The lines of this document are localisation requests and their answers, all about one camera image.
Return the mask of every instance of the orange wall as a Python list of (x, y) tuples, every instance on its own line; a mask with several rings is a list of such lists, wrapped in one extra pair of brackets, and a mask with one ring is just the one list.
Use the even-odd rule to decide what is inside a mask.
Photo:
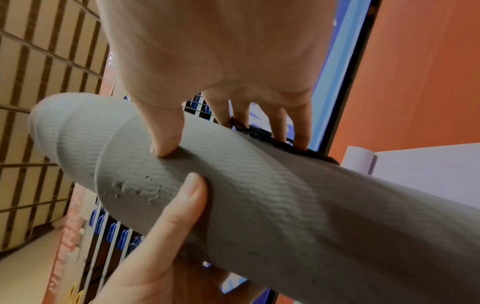
[(480, 142), (480, 1), (383, 0), (330, 156)]

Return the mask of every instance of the gray textured surface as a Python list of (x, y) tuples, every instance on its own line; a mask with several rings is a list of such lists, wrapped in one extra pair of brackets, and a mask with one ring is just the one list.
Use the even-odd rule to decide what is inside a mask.
[(147, 233), (195, 171), (209, 181), (211, 206), (189, 248), (214, 265), (304, 304), (479, 301), (479, 210), (291, 155), (190, 114), (180, 149), (153, 159), (133, 106), (113, 103), (50, 97), (30, 127), (48, 157), (127, 226)]

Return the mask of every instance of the hand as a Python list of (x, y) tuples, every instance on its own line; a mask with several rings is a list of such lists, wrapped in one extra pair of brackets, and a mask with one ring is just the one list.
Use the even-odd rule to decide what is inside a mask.
[(288, 114), (293, 145), (306, 150), (337, 1), (97, 0), (118, 74), (148, 126), (151, 153), (162, 157), (178, 147), (182, 102), (199, 92), (226, 127), (229, 100), (245, 126), (257, 103), (283, 142)]
[(190, 173), (141, 245), (115, 270), (94, 304), (248, 304), (265, 290), (249, 281), (227, 294), (229, 273), (177, 254), (207, 202), (205, 180)]

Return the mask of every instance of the brown tiled wall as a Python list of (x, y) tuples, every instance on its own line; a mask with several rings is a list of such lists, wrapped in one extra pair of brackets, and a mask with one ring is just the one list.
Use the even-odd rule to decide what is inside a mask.
[(30, 110), (55, 93), (98, 93), (108, 53), (95, 0), (0, 0), (0, 251), (70, 199), (72, 181), (33, 147)]

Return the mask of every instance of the finger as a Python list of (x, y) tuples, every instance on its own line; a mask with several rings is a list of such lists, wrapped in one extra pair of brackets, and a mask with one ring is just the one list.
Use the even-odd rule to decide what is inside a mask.
[(271, 136), (281, 142), (287, 141), (287, 113), (285, 109), (266, 104), (260, 105), (260, 108), (268, 116)]
[(250, 304), (258, 298), (264, 291), (265, 287), (252, 283), (250, 281), (243, 282), (237, 288), (229, 291), (225, 295), (226, 304)]
[(312, 102), (309, 101), (296, 108), (285, 108), (285, 110), (293, 122), (295, 132), (293, 146), (306, 150), (312, 137)]
[(135, 102), (135, 100), (133, 102), (150, 132), (151, 154), (155, 157), (163, 157), (172, 153), (182, 140), (185, 124), (182, 107), (162, 108), (157, 105)]
[(207, 184), (196, 173), (190, 173), (176, 197), (163, 210), (142, 245), (136, 259), (144, 263), (149, 277), (163, 274), (172, 265), (185, 238), (202, 214), (207, 203)]
[(230, 275), (230, 272), (223, 270), (221, 268), (215, 267), (213, 265), (211, 265), (207, 271), (208, 271), (208, 276), (211, 278), (212, 282), (217, 286), (221, 286)]
[(229, 101), (216, 99), (209, 95), (205, 95), (204, 98), (216, 121), (218, 121), (218, 123), (224, 127), (232, 128), (230, 123)]
[(231, 108), (233, 118), (248, 128), (250, 124), (250, 102), (232, 100)]

